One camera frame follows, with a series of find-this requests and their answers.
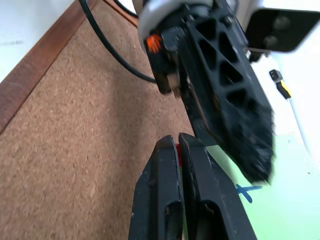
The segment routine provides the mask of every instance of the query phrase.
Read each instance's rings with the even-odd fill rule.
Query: wooden border
[[[93,8],[98,0],[87,0]],[[0,134],[85,19],[75,0],[0,83]]]
[[[112,7],[116,12],[118,12],[122,17],[124,17],[125,19],[128,20],[128,22],[130,22],[133,26],[135,26],[136,28],[138,27],[138,22],[139,20],[131,15],[129,15],[128,13],[126,13],[125,11],[123,11],[121,9],[121,7],[119,7],[114,0],[103,0],[105,3],[107,3],[110,7]]]

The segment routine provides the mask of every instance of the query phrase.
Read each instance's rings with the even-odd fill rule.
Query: black plastic part
[[[276,83],[276,89],[281,93],[281,95],[284,97],[284,99],[290,99],[292,96],[290,92],[288,92],[284,86],[282,85],[282,81],[279,81]]]
[[[186,24],[188,37],[179,39],[177,51],[190,81],[182,100],[192,93],[207,131],[250,182],[267,181],[273,156],[271,106],[235,33],[219,21],[216,36],[222,38],[206,39],[197,29],[222,16],[217,11]]]
[[[286,18],[287,27],[275,27],[277,18]],[[307,36],[320,19],[320,12],[264,8],[252,14],[245,31],[249,48],[290,52]],[[266,37],[274,36],[274,44],[266,44]]]
[[[235,186],[201,141],[180,133],[189,240],[256,240]]]
[[[250,54],[250,57],[249,57],[249,62],[250,63],[256,63],[260,60],[261,56],[264,54],[263,52],[261,51],[250,51],[251,54]]]
[[[161,49],[159,52],[154,53],[149,51],[147,41],[144,41],[146,55],[148,56],[155,82],[158,86],[159,92],[165,95],[171,93],[172,91],[167,75],[174,73],[176,69],[167,60],[164,43],[161,42],[160,44]]]
[[[202,143],[208,146],[217,145],[216,140],[210,135],[206,129],[202,116],[199,113],[199,108],[191,93],[184,91],[181,95],[182,102],[185,106],[186,113],[188,115],[189,121],[191,123],[194,135],[199,138]]]
[[[134,190],[129,240],[181,239],[184,199],[176,145],[159,140]]]
[[[271,70],[271,71],[269,72],[269,74],[270,74],[270,77],[272,78],[272,80],[273,80],[275,83],[280,82],[282,79],[284,79],[284,78],[282,77],[281,72],[279,72],[278,70],[273,69],[273,70]]]

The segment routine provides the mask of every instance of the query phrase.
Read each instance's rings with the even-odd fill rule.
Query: white wall
[[[292,91],[302,137],[320,163],[320,22],[303,43],[290,53],[272,53],[284,81]]]
[[[0,0],[0,82],[74,0]]]

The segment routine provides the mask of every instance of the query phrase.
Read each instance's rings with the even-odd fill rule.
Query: green surface
[[[241,187],[251,184],[219,146],[208,152]],[[308,157],[302,144],[289,137],[275,138],[270,184],[248,191],[252,203],[240,199],[259,240],[320,240],[319,162]]]

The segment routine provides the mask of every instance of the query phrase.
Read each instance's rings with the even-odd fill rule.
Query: red part
[[[177,144],[175,145],[175,147],[176,147],[176,151],[177,151],[177,153],[178,153],[179,166],[181,167],[181,166],[182,166],[181,146],[180,146],[179,143],[177,143]]]

